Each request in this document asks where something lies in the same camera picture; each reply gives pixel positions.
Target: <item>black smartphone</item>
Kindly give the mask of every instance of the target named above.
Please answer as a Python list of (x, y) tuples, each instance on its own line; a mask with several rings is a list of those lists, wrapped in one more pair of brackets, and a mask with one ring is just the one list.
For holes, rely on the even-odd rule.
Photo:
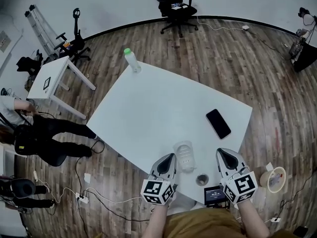
[(214, 109), (213, 111), (209, 112), (206, 115), (207, 119), (212, 124), (214, 130), (218, 134), (220, 139), (225, 138), (227, 135), (231, 133), (231, 130), (227, 123), (222, 118), (221, 114), (217, 109)]

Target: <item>clear plastic container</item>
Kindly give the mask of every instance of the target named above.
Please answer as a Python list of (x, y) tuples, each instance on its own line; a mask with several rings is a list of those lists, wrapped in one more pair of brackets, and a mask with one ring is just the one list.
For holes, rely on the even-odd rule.
[(141, 66), (139, 65), (134, 53), (130, 49), (125, 49), (123, 52), (125, 59), (128, 61), (129, 65), (132, 68), (132, 71), (135, 73), (139, 73), (141, 71)]
[(183, 172), (190, 173), (195, 169), (193, 145), (191, 141), (181, 141), (173, 146), (177, 162)]

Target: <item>gray t-shirt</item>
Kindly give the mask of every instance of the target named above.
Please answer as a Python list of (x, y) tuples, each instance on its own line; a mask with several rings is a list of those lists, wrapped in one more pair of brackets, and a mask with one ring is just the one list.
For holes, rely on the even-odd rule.
[[(13, 125), (27, 124), (16, 111), (14, 111), (14, 97), (0, 96), (0, 112)], [(24, 116), (30, 124), (33, 124), (33, 117)]]

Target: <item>white table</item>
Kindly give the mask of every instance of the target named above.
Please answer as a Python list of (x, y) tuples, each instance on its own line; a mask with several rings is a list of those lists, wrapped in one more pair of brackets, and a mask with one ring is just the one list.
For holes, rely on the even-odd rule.
[[(220, 183), (216, 163), (219, 147), (239, 151), (252, 108), (196, 81), (139, 62), (140, 73), (130, 66), (104, 97), (87, 126), (115, 151), (149, 173), (160, 157), (173, 152), (173, 145), (193, 144), (196, 169), (176, 175), (177, 190), (204, 203), (204, 188)], [(206, 119), (218, 109), (231, 134), (220, 140)], [(205, 186), (196, 184), (207, 174)]]
[[(71, 113), (79, 116), (82, 119), (86, 119), (84, 114), (80, 113), (78, 110), (69, 106), (54, 95), (58, 85), (60, 85), (66, 91), (69, 90), (69, 87), (61, 82), (61, 78), (67, 67), (69, 67), (77, 76), (79, 76), (81, 80), (85, 82), (86, 85), (88, 85), (92, 90), (96, 89), (96, 87), (84, 76), (84, 74), (82, 74), (80, 70), (69, 60), (69, 56), (66, 56), (46, 63), (42, 66), (39, 74), (36, 76), (33, 82), (28, 99), (51, 99)], [(51, 77), (49, 87), (43, 90), (45, 80), (47, 80), (49, 77)]]

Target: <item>ladder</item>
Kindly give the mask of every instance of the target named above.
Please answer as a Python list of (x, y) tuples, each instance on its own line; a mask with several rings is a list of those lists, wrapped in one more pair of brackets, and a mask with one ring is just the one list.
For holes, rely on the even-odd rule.
[(57, 59), (59, 57), (59, 53), (57, 50), (54, 50), (54, 47), (55, 47), (54, 42), (49, 37), (49, 34), (45, 30), (44, 26), (46, 25), (46, 27), (49, 29), (51, 29), (51, 27), (46, 22), (46, 20), (42, 17), (42, 15), (39, 13), (35, 5), (31, 5), (29, 9), (30, 11), (26, 11), (24, 15), (29, 20), (35, 35), (39, 39), (44, 51), (48, 54), (48, 56), (52, 60)]

